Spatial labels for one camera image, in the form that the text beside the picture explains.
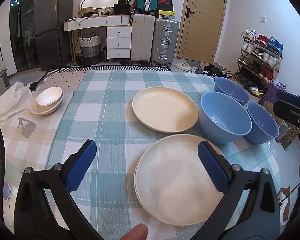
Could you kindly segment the person's left hand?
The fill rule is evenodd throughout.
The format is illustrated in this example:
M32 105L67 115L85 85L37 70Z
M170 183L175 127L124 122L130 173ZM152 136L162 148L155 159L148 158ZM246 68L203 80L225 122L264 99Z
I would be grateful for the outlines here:
M138 224L128 233L120 238L120 240L146 240L148 236L148 228L145 224Z

